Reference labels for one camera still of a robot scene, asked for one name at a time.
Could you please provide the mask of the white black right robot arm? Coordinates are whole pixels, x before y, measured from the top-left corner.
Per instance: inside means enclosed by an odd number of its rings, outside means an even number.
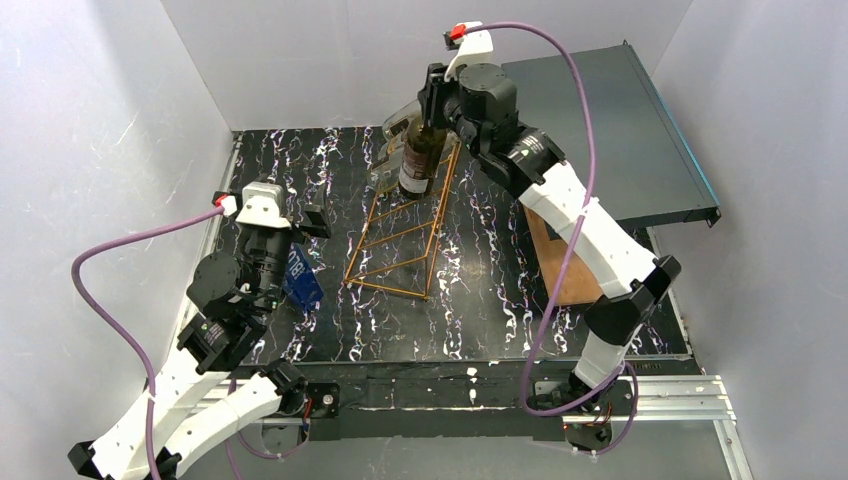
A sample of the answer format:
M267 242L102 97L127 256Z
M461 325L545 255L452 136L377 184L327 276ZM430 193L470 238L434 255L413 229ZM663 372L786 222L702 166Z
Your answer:
M504 70L478 63L450 72L428 66L418 93L426 125L454 132L489 179L539 216L601 289L585 312L589 335L563 395L595 398L623 369L624 356L681 265L636 242L591 196L562 150L518 118L517 87Z

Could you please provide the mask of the gold wire wine rack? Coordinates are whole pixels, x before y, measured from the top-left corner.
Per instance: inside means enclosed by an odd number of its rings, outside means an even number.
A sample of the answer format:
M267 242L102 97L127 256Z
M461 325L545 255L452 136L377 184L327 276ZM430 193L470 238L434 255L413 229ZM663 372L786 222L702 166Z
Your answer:
M367 184L368 209L362 235L350 254L345 286L428 298L460 150L458 140L450 135L432 190L422 199L405 198L398 182L379 192ZM380 157L393 155L401 155L398 140L390 141L380 152Z

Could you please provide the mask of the clear pear-shaped glass bottle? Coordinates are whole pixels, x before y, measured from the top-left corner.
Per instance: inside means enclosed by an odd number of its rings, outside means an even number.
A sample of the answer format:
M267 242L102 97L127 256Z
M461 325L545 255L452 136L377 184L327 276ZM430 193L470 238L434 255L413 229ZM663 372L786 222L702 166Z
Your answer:
M392 188L397 183L401 162L401 155L379 157L368 169L368 186L377 192Z

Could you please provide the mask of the blue glass bottle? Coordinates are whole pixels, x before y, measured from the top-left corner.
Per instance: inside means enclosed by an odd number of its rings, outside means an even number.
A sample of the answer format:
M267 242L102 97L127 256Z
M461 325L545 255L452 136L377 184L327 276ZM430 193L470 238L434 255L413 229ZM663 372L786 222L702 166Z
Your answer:
M307 256L297 244L292 244L289 249L283 289L303 312L314 311L324 297Z

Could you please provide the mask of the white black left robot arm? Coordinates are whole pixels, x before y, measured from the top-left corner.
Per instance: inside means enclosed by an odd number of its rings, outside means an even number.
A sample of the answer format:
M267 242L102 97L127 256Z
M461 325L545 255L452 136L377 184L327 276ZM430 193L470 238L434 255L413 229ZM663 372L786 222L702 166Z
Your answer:
M337 385L312 383L282 358L254 368L235 391L201 406L211 390L233 378L278 306L290 302L305 313L318 306L323 292L300 247L331 234L324 189L304 206L300 223L285 214L283 190L275 183L217 192L213 204L214 216L231 217L242 229L237 250L200 260L186 291L196 314L166 363L147 370L142 394L107 433L68 452L81 476L177 479L256 420L280 414L308 427L338 412Z

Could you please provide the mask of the dark green wine bottle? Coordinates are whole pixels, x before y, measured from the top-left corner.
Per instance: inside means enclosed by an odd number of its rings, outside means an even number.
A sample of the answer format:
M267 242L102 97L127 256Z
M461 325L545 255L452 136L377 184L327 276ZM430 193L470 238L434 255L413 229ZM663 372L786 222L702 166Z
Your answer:
M410 122L398 172L398 189L405 198L419 200L430 194L446 140L445 129L427 126L421 117Z

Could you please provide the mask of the clear bottle with dark label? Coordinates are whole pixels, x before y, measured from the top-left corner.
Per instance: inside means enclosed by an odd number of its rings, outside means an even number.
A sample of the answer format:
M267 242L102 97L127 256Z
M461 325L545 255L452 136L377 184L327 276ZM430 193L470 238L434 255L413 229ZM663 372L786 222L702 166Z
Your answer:
M400 108L382 123L382 133L386 140L391 140L402 134L409 124L421 115L421 107L417 100L413 100Z

